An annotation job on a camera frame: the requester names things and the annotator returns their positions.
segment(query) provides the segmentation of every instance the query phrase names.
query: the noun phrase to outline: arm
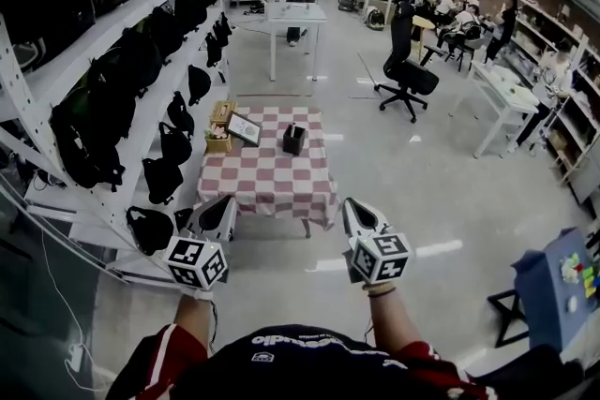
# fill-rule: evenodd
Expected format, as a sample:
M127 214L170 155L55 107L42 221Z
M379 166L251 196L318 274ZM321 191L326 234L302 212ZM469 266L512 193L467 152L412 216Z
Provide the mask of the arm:
M413 342L422 341L392 284L371 286L367 289L377 348L392 354Z
M210 301L196 300L182 295L173 323L192 334L204 348L208 349L210 334Z

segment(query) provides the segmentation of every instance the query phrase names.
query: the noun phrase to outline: storage rack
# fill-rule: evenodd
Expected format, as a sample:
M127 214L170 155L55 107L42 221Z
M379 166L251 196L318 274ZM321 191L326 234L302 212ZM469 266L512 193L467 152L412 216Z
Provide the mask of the storage rack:
M553 40L549 38L550 35L545 36L538 31L523 15L517 17L517 31L522 32L538 46L541 46L543 52L557 51L556 44L563 38L570 40L576 47L571 55L571 72L576 94L563 102L560 109L548 119L545 129L550 145L564 166L565 173L562 180L566 181L581 166L582 161L600 136L600 87L598 86L600 84L600 55L590 46L589 39L585 35L577 36L567 26L529 0L518 0L518 2L522 14L526 14L529 19L533 15L542 16L544 23L548 25L548 31L551 32ZM512 43L517 46L519 51L525 52L530 59L532 63L530 70L537 67L541 56L527 51L518 42L517 37L512 37ZM506 54L504 58L521 78L533 86L534 80L530 72L524 71L516 65L514 57L511 58ZM555 137L550 135L553 130L558 130L562 134L566 140L566 147L554 143Z
M136 111L127 139L117 144L120 162L126 168L123 184L112 192L105 184L91 189L77 186L67 175L57 152L54 135L49 126L52 107L67 95L90 67L92 59L99 58L122 35L125 28L133 27L147 17L154 7L169 0L129 0L113 12L100 17L75 43L48 64L31 74L19 69L12 45L0 14L0 122L18 119L36 148L25 145L0 128L0 142L34 165L47 171L67 185L62 189L46 185L37 190L31 182L25 200L32 215L60 220L70 224L69 242L89 250L87 245L98 245L108 251L112 261L97 261L96 265L116 274L125 281L174 287L160 252L146 257L136 247L126 221L129 206L153 208L167 214L191 207L196 199L196 181L202 167L205 149L204 128L213 105L229 95L228 83L223 83L219 71L229 81L226 50L219 65L206 71L212 87L200 105L188 109L195 121L192 155L180 170L184 183L173 194L174 200L166 207L151 205L143 177L142 159L161 156L158 123L167 121L166 110L179 90L188 101L188 65L205 69L207 54L200 48L206 34L223 11L220 0L207 11L207 20L187 35L179 51L170 55L171 62L163 67L157 81L136 102Z

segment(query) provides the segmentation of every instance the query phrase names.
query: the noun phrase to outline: office chair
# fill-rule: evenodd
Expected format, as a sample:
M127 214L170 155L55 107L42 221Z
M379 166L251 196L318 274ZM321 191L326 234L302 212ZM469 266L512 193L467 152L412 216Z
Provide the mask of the office chair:
M383 66L385 77L398 83L399 89L388 87L387 85L375 85L375 90L386 90L395 94L385 100L379 110L384 111L389 103L402 100L406 108L412 115L411 122L416 122L411 102L416 102L426 110L428 104L426 101L409 94L428 96L438 86L439 79L427 69L419 66L415 62L408 60L411 54L411 32L413 29L414 7L408 2L400 2L397 6L396 15L392 20L392 54Z

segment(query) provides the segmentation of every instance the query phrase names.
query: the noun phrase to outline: red sleeve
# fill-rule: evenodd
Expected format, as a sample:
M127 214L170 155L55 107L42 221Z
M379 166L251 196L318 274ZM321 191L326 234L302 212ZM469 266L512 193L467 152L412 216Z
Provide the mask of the red sleeve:
M206 361L206 348L196 337L175 324L157 335L145 390L136 398L156 400L191 366Z
M435 385L448 398L468 398L496 400L493 389L476 385L464 370L451 362L442 360L433 347L425 342L414 342L392 355L409 369L411 375Z

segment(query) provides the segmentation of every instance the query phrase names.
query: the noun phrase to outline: picture frame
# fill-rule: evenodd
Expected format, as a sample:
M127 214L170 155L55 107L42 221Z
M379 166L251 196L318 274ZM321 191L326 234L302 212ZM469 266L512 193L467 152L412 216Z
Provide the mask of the picture frame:
M227 120L227 125L225 125L225 130L238 139L242 139L255 147L258 147L261 143L261 133L263 128L236 111L231 112L229 119Z

